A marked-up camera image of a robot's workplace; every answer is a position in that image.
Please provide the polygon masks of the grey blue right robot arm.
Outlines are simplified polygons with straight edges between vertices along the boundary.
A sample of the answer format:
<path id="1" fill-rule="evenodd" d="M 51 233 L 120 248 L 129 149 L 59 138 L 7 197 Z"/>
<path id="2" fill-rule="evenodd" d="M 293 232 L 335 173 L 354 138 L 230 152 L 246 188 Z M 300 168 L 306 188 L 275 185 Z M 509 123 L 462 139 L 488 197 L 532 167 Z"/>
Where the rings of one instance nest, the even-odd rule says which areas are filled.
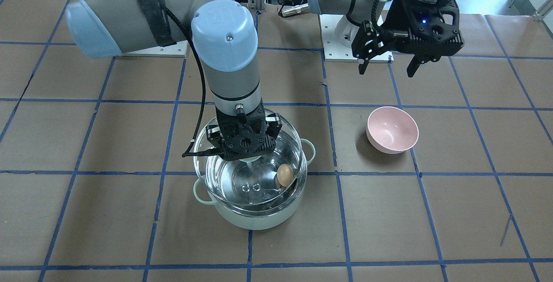
<path id="1" fill-rule="evenodd" d="M 182 157 L 234 161 L 274 151 L 282 122 L 278 114 L 265 114 L 257 30 L 236 0 L 76 0 L 66 19 L 75 44 L 91 58 L 188 42 L 202 95 L 206 89 L 213 95 L 216 124 L 206 127 L 212 148 L 196 152 L 190 146 Z"/>

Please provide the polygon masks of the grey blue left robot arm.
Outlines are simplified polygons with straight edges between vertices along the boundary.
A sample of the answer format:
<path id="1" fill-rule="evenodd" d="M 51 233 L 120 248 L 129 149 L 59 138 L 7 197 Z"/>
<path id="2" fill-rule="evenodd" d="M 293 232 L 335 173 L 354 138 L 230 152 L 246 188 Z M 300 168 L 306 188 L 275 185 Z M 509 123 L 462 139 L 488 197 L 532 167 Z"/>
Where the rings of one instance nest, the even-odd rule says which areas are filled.
<path id="1" fill-rule="evenodd" d="M 369 60 L 387 51 L 412 54 L 406 72 L 453 56 L 464 47 L 455 0 L 308 0 L 314 14 L 343 15 L 357 28 L 352 54 L 365 73 Z"/>

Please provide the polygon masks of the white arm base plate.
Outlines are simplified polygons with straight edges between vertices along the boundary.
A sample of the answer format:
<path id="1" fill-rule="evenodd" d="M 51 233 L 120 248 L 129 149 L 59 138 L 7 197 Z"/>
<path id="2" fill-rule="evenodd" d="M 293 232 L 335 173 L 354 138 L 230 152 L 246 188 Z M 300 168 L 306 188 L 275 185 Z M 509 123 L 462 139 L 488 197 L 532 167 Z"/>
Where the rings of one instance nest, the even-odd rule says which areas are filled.
<path id="1" fill-rule="evenodd" d="M 185 58 L 188 51 L 188 41 L 180 41 L 166 47 L 152 47 L 123 53 L 124 57 L 174 57 Z"/>
<path id="2" fill-rule="evenodd" d="M 352 54 L 352 42 L 358 26 L 352 24 L 345 15 L 319 15 L 324 57 L 330 62 L 357 62 Z"/>

